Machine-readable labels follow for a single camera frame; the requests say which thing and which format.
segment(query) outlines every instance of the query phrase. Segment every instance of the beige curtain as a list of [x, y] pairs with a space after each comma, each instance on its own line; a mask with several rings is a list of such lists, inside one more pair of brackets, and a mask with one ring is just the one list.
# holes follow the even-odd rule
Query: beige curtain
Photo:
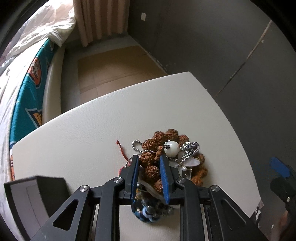
[[130, 0], [73, 0], [82, 46], [127, 31]]

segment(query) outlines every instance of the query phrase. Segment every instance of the white table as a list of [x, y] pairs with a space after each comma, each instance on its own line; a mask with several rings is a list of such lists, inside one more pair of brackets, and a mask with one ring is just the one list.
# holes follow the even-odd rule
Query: white table
[[[209, 93], [189, 72], [146, 81], [87, 102], [42, 125], [13, 147], [17, 179], [64, 177], [73, 192], [82, 184], [103, 185], [125, 164], [131, 142], [174, 128], [200, 144], [209, 174], [250, 217], [260, 196], [244, 149]], [[179, 213], [148, 225], [120, 208], [120, 238], [179, 240]]]

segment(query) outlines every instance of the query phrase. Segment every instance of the floor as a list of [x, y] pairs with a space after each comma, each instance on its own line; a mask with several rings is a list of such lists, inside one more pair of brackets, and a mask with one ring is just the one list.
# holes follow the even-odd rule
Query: floor
[[81, 93], [78, 78], [78, 61], [80, 59], [130, 46], [139, 46], [139, 44], [129, 35], [125, 35], [122, 37], [102, 40], [87, 47], [76, 46], [67, 48], [63, 61], [61, 80], [62, 113], [98, 97], [94, 89]]

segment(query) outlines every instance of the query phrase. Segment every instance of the small pearl bead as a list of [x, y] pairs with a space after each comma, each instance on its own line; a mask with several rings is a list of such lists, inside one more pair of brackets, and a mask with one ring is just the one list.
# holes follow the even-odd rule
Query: small pearl bead
[[175, 157], [178, 155], [180, 147], [177, 142], [169, 141], [166, 143], [166, 145], [170, 146], [170, 149], [165, 148], [165, 154], [167, 155], [167, 157]]

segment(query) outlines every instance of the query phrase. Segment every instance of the white switch plate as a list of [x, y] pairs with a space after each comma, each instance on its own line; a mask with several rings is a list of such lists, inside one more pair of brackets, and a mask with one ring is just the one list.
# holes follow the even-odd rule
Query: white switch plate
[[141, 14], [141, 20], [145, 21], [146, 20], [146, 13], [143, 13]]

